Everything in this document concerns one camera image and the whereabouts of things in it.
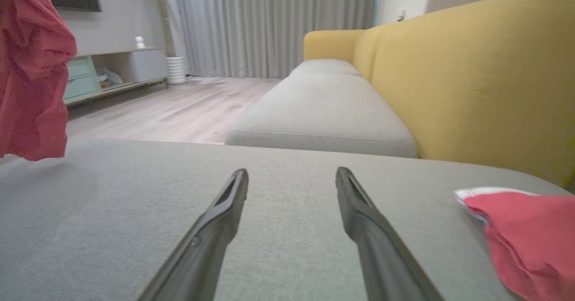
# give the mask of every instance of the red cloth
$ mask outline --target red cloth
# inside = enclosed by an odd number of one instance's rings
[[[575,301],[575,197],[520,192],[463,200],[487,219],[499,279],[527,301]]]
[[[51,0],[0,0],[0,157],[62,157],[76,40]]]

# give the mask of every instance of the sheer white curtain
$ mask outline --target sheer white curtain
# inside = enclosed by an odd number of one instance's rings
[[[308,31],[372,27],[376,0],[179,0],[190,72],[285,77]]]

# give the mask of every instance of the yellow armrest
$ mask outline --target yellow armrest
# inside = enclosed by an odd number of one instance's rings
[[[311,31],[304,38],[304,60],[341,59],[353,63],[355,42],[363,32]]]

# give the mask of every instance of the plant trunk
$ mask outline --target plant trunk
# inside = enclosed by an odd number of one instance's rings
[[[162,26],[164,27],[164,38],[166,39],[166,55],[169,58],[176,57],[176,49],[174,47],[174,35],[172,35],[172,27],[170,25],[170,14],[168,12],[168,4],[166,0],[158,0],[160,7],[160,17],[162,18]]]

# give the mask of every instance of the tv cabinet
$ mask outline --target tv cabinet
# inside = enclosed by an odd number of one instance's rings
[[[119,74],[123,84],[102,88],[96,68],[107,67]],[[132,88],[166,83],[168,70],[164,50],[155,48],[83,53],[68,63],[68,85],[64,103],[74,105]]]

